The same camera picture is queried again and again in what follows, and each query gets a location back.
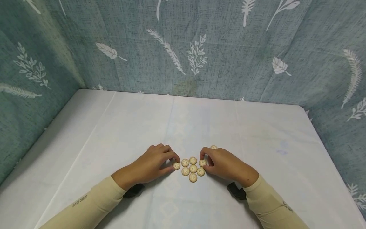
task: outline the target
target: person's left hand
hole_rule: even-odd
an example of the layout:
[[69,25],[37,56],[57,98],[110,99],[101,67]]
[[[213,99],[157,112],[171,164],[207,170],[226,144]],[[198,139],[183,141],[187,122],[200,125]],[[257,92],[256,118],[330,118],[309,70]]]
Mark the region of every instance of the person's left hand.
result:
[[152,145],[135,162],[112,174],[112,178],[121,188],[127,191],[135,184],[148,183],[175,171],[173,166],[160,168],[165,161],[171,159],[175,159],[176,162],[180,163],[179,156],[173,152],[169,145]]

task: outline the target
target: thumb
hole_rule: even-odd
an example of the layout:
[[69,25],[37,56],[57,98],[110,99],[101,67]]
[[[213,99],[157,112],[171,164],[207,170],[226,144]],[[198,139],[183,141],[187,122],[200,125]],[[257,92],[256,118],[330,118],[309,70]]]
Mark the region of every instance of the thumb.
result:
[[213,166],[204,165],[202,168],[210,174],[215,174],[215,168]]
[[163,168],[160,170],[159,172],[159,176],[164,176],[164,175],[167,175],[167,174],[170,174],[172,173],[173,171],[175,171],[175,168],[173,166],[168,166],[166,168]]

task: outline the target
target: fabric backdrop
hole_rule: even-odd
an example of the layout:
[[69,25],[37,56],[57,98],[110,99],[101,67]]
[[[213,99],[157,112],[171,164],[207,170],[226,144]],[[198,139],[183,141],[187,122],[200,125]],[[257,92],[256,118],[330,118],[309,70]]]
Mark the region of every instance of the fabric backdrop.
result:
[[366,1],[3,0],[0,13],[0,181],[77,88],[296,104],[366,216]]

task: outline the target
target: forearm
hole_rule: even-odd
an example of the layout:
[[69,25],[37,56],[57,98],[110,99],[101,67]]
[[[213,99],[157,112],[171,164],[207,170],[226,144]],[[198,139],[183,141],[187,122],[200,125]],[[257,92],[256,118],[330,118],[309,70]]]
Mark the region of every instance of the forearm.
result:
[[308,229],[300,217],[261,175],[244,188],[249,208],[256,214],[264,229]]
[[55,215],[40,229],[93,229],[126,193],[111,176]]

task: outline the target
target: hand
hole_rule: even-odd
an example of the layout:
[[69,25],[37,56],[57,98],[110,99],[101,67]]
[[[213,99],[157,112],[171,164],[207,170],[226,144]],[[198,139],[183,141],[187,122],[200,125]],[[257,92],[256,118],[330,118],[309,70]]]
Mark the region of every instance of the hand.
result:
[[173,166],[160,168],[165,161],[172,159],[180,163],[179,156],[173,152],[169,145],[152,145],[135,162],[112,174],[112,178],[122,189],[127,191],[135,184],[148,183],[175,171]]
[[251,186],[259,177],[259,173],[254,168],[225,149],[203,147],[199,159],[203,160],[205,154],[208,155],[209,165],[204,165],[203,168],[210,174],[237,181],[243,187]]

